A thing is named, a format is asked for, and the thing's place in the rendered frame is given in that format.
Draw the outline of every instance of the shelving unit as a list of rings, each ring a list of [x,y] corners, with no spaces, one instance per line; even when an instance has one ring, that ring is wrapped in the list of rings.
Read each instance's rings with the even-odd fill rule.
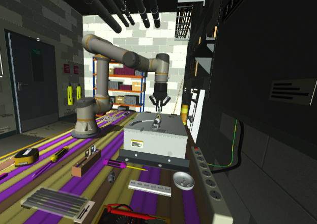
[[[92,57],[92,78],[93,78],[93,91],[94,91],[94,95],[95,95],[95,57]],[[119,62],[116,62],[114,60],[111,60],[109,62],[110,64],[122,64]],[[141,79],[141,91],[133,91],[133,90],[114,90],[114,89],[108,89],[109,91],[117,91],[117,92],[128,92],[128,93],[141,93],[140,98],[139,98],[139,105],[129,105],[129,104],[120,104],[120,103],[114,103],[114,105],[119,105],[119,106],[132,106],[132,107],[139,107],[139,112],[143,112],[145,111],[145,91],[142,91],[142,85],[143,83],[146,83],[146,77],[143,76],[143,72],[141,73],[141,77],[140,76],[135,76],[135,75],[108,75],[109,77],[116,77],[116,78],[140,78]]]

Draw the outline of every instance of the screwdriver handle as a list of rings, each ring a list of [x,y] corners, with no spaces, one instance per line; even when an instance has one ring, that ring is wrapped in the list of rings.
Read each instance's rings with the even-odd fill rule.
[[[60,149],[60,151],[58,151],[57,153],[55,153],[52,157],[51,157],[51,161],[52,162],[56,162],[60,157],[62,157],[67,151],[69,150],[69,147],[65,146],[62,149]]]
[[[103,164],[113,166],[113,167],[118,167],[121,169],[126,168],[126,164],[124,162],[119,162],[119,161],[112,160],[112,159],[104,159]]]

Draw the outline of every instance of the door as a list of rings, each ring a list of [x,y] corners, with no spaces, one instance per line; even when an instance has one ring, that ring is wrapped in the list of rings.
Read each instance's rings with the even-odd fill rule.
[[[5,30],[19,133],[57,122],[55,47]]]

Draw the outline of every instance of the green and yellow cable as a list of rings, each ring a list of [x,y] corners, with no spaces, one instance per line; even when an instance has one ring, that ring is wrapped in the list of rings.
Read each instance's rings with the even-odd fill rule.
[[[218,167],[228,167],[228,166],[230,166],[232,164],[232,162],[233,162],[234,139],[236,137],[236,129],[237,129],[237,120],[236,120],[236,126],[234,127],[234,136],[233,136],[233,145],[232,145],[232,160],[230,161],[230,164],[229,165],[213,165],[213,164],[207,163],[208,165],[213,165],[213,166],[218,166]]]

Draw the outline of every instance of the yellow and black screwdriver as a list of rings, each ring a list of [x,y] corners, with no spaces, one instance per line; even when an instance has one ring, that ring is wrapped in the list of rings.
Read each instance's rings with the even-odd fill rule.
[[[32,177],[34,177],[36,174],[40,173],[44,168],[49,166],[50,164],[56,162],[60,157],[62,157],[67,151],[69,150],[69,147],[65,146],[62,149],[60,149],[57,153],[55,153],[51,158],[50,162],[45,164],[39,171],[37,171]]]

